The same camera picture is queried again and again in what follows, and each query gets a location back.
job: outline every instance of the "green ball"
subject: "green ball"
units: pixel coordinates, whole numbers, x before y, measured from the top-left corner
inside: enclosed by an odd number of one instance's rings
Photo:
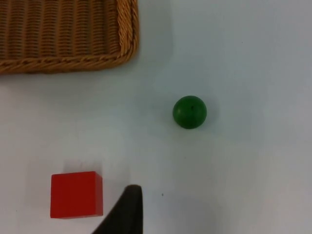
[[[185,96],[175,104],[173,116],[182,128],[193,129],[203,124],[207,117],[207,108],[200,98]]]

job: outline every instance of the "basket rim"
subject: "basket rim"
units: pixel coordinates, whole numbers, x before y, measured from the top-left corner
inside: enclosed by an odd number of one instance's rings
[[[119,29],[125,22],[132,25],[131,32],[125,30],[120,39],[128,39],[128,43],[124,43],[121,50],[113,54],[103,55],[83,55],[71,57],[41,57],[41,58],[21,58],[0,60],[0,74],[8,73],[27,73],[27,72],[53,72],[53,71],[84,71],[84,70],[101,70],[105,68],[115,67],[128,61],[137,51],[139,43],[139,23],[137,0],[117,0],[117,5],[127,4],[130,6],[129,14],[121,14],[118,11]]]

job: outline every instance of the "woven basket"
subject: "woven basket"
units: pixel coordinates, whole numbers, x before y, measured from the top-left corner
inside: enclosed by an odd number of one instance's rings
[[[137,47],[137,0],[0,0],[0,74],[101,70]]]

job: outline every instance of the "black object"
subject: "black object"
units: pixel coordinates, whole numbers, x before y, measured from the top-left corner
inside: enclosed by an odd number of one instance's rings
[[[93,234],[143,234],[142,188],[127,186]]]

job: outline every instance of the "red block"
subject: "red block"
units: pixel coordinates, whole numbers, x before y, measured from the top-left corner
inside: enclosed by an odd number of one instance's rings
[[[102,215],[101,176],[96,172],[52,175],[51,218],[81,218]]]

